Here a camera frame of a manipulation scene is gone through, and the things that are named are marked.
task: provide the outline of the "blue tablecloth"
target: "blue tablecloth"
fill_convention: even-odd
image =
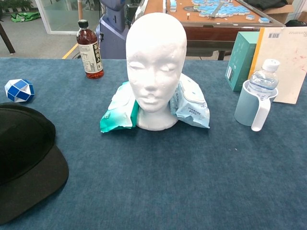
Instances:
[[[261,132],[239,124],[239,93],[225,61],[187,60],[183,73],[205,94],[210,129],[178,122],[152,132],[102,134],[99,121],[127,80],[124,60],[85,77],[80,60],[0,59],[4,84],[25,78],[25,106],[50,119],[70,175],[54,195],[0,230],[307,229],[307,84],[296,105],[273,103]]]

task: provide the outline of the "black bottle cap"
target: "black bottle cap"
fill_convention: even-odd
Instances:
[[[81,19],[78,21],[79,27],[80,28],[87,28],[88,27],[88,21],[85,19]]]

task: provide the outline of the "white bottle cap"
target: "white bottle cap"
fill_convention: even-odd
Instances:
[[[275,59],[266,59],[262,65],[262,68],[267,71],[276,72],[280,62]]]

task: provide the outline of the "brown tea bottle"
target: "brown tea bottle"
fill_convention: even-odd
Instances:
[[[87,20],[79,20],[78,24],[80,30],[77,33],[77,42],[86,76],[90,79],[101,78],[104,70],[96,34],[88,29]]]

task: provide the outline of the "wet wipes package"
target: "wet wipes package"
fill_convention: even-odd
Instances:
[[[181,74],[178,87],[170,100],[172,115],[191,126],[210,128],[210,111],[199,85]]]
[[[124,82],[112,97],[107,112],[100,120],[100,131],[133,128],[136,126],[139,105],[129,82]]]

